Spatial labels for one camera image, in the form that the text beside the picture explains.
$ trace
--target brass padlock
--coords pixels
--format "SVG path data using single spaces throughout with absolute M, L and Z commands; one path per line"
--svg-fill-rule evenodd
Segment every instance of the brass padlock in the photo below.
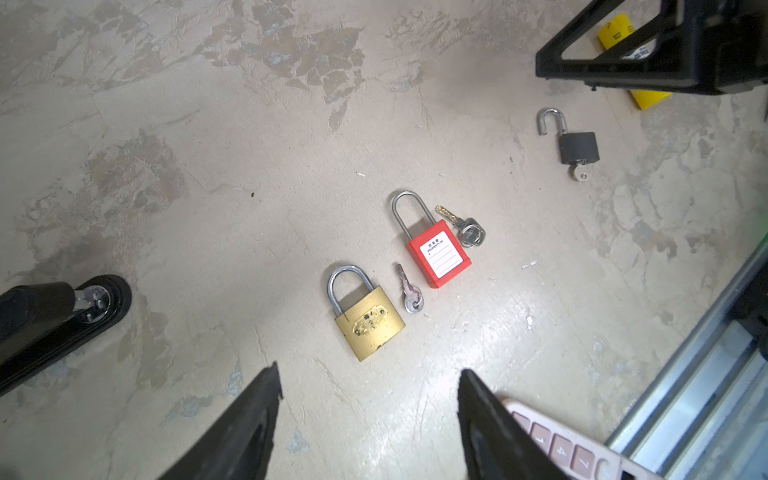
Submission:
M 354 272 L 360 275 L 370 292 L 344 313 L 336 296 L 333 295 L 333 281 L 341 272 Z M 400 314 L 384 293 L 384 289 L 380 286 L 374 289 L 371 280 L 359 266 L 340 266 L 331 273 L 328 279 L 328 298 L 338 315 L 336 325 L 344 333 L 344 338 L 361 362 L 406 327 Z

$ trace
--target metal shackle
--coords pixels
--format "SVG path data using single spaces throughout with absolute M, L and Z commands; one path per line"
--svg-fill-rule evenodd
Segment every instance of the metal shackle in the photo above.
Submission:
M 432 225 L 434 225 L 437 222 L 435 222 L 435 218 L 432 216 L 432 214 L 429 213 L 429 209 L 424 204 L 424 200 L 422 200 L 422 198 L 415 192 L 411 192 L 410 190 L 404 190 L 399 194 L 395 195 L 395 198 L 392 199 L 392 213 L 395 214 L 397 223 L 400 224 L 402 231 L 406 232 L 406 235 L 408 235 L 408 238 L 413 240 L 413 237 L 411 236 L 411 232 L 408 231 L 406 224 L 403 223 L 402 218 L 400 218 L 400 214 L 397 213 L 397 200 L 400 200 L 400 197 L 404 197 L 405 195 L 410 195 L 411 197 L 414 197 L 419 202 L 419 205 L 422 206 L 422 210 L 424 210 L 424 213 L 427 214 L 427 218 L 429 218 L 429 221 L 432 222 Z
M 538 119 L 539 135 L 547 134 L 547 122 L 546 122 L 547 114 L 554 115 L 554 120 L 557 122 L 558 130 L 560 131 L 561 134 L 568 133 L 568 126 L 565 123 L 565 115 L 563 114 L 563 112 L 559 111 L 557 108 L 546 107 L 539 110 L 538 114 L 536 115 L 536 118 Z
M 335 269 L 333 273 L 331 273 L 331 277 L 328 279 L 328 298 L 331 301 L 331 305 L 333 305 L 333 309 L 336 311 L 336 315 L 341 315 L 341 306 L 339 305 L 339 301 L 336 300 L 336 295 L 333 294 L 333 281 L 336 280 L 336 277 L 339 276 L 339 273 L 341 272 L 354 272 L 360 275 L 360 278 L 362 278 L 362 281 L 365 283 L 365 285 L 368 287 L 368 291 L 373 291 L 373 283 L 371 283 L 371 279 L 368 278 L 365 272 L 362 271 L 362 268 L 355 265 L 344 265 L 340 266 L 339 268 Z

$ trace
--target padlock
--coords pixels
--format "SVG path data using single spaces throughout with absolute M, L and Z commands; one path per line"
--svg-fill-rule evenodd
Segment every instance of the padlock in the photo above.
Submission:
M 402 222 L 400 214 L 397 213 L 397 200 L 405 195 L 414 197 L 422 206 L 429 221 L 432 222 L 432 226 L 416 238 L 411 236 L 408 228 Z M 395 214 L 397 223 L 411 240 L 408 242 L 408 251 L 430 287 L 440 288 L 472 265 L 471 260 L 464 253 L 462 245 L 445 220 L 435 222 L 435 218 L 429 213 L 429 209 L 419 195 L 409 190 L 395 195 L 395 198 L 392 199 L 392 213 Z
M 333 294 L 333 281 L 341 272 L 354 272 L 360 275 L 369 291 L 368 295 L 343 313 Z M 328 279 L 328 298 L 338 315 L 336 325 L 341 329 L 344 338 L 360 362 L 406 327 L 400 314 L 384 293 L 384 289 L 380 286 L 373 288 L 371 280 L 359 266 L 340 266 L 331 273 Z
M 568 133 L 568 126 L 565 123 L 565 115 L 557 108 L 542 108 L 538 112 L 538 133 L 547 134 L 546 116 L 553 114 L 558 124 L 560 137 L 560 161 L 564 164 L 574 167 L 574 177 L 576 180 L 585 181 L 589 178 L 589 173 L 584 169 L 584 165 L 593 164 L 600 160 L 598 152 L 598 140 L 594 132 Z

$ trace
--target padlock body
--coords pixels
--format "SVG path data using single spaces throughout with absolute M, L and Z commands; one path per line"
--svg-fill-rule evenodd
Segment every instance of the padlock body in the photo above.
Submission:
M 564 164 L 593 164 L 600 160 L 598 139 L 592 131 L 561 134 L 559 142 L 560 160 Z
M 336 317 L 336 325 L 360 362 L 406 327 L 380 286 Z
M 432 288 L 440 288 L 472 265 L 445 220 L 411 240 L 408 251 Z

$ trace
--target silver key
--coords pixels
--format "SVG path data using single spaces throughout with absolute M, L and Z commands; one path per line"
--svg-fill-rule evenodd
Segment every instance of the silver key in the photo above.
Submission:
M 483 240 L 485 240 L 485 230 L 483 230 L 483 227 L 480 227 L 480 224 L 474 218 L 464 220 L 440 205 L 435 207 L 435 212 L 444 216 L 447 221 L 453 223 L 453 226 L 458 228 L 458 241 L 464 247 L 480 247 Z
M 406 305 L 406 310 L 408 310 L 408 313 L 421 312 L 424 308 L 424 296 L 422 295 L 422 291 L 419 290 L 417 286 L 411 285 L 406 276 L 406 272 L 402 269 L 402 265 L 395 263 L 395 268 L 397 269 L 397 274 L 400 276 L 400 280 L 402 280 L 403 302 Z

